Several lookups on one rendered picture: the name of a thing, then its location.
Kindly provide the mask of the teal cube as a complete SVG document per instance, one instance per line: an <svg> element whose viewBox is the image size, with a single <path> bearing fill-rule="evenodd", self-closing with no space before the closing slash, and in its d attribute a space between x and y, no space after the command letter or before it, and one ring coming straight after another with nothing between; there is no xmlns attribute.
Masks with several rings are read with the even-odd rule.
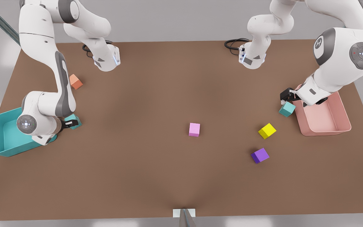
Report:
<svg viewBox="0 0 363 227"><path fill-rule="evenodd" d="M285 117L289 117L295 110L296 106L290 102L285 102L280 110L279 113Z"/></svg>
<svg viewBox="0 0 363 227"><path fill-rule="evenodd" d="M64 119L64 127L75 129L82 125L80 119L75 115L72 114Z"/></svg>

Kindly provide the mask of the yellow cube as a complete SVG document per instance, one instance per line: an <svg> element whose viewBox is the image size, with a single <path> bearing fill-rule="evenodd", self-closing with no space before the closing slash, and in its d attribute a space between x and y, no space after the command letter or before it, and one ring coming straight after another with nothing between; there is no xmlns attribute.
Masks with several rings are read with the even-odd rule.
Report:
<svg viewBox="0 0 363 227"><path fill-rule="evenodd" d="M259 135L262 136L262 138L267 139L269 138L272 134L274 134L277 130L270 124L268 123L267 125L265 125L263 128L261 128L258 133Z"/></svg>

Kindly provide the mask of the orange cube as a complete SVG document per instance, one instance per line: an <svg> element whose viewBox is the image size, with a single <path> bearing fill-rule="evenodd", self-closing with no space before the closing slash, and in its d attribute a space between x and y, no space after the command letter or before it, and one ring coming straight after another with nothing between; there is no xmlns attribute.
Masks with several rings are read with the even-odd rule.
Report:
<svg viewBox="0 0 363 227"><path fill-rule="evenodd" d="M70 82L70 85L76 90L79 89L83 85L83 83L74 74L69 76L69 82Z"/></svg>

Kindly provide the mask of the pink tray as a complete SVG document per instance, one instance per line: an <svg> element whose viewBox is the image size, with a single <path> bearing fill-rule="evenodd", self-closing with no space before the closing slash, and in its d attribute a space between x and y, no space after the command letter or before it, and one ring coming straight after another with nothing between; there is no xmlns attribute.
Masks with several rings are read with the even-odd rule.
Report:
<svg viewBox="0 0 363 227"><path fill-rule="evenodd" d="M304 136L331 136L350 131L352 126L339 92L331 94L320 105L303 107L303 101L294 101L295 113Z"/></svg>

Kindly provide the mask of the teal tray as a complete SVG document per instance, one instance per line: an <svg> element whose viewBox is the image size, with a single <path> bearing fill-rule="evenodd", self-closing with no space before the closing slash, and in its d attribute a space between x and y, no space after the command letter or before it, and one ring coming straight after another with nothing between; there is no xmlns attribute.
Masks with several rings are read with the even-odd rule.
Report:
<svg viewBox="0 0 363 227"><path fill-rule="evenodd" d="M18 130L16 120L21 113L20 107L0 113L0 156L10 157L40 146Z"/></svg>

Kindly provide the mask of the purple cube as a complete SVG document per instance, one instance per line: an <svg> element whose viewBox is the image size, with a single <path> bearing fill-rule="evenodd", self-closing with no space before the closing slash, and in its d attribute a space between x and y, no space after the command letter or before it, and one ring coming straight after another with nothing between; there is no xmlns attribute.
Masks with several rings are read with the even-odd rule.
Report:
<svg viewBox="0 0 363 227"><path fill-rule="evenodd" d="M266 152L265 148L261 148L258 151L255 151L251 154L251 157L255 161L256 164L266 160L269 158L268 153Z"/></svg>

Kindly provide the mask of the pink cube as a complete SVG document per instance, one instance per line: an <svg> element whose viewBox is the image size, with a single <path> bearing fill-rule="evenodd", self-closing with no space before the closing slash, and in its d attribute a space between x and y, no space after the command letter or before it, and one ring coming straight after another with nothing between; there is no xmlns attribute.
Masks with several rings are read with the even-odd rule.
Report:
<svg viewBox="0 0 363 227"><path fill-rule="evenodd" d="M188 135L192 137L198 137L200 135L200 124L190 123Z"/></svg>

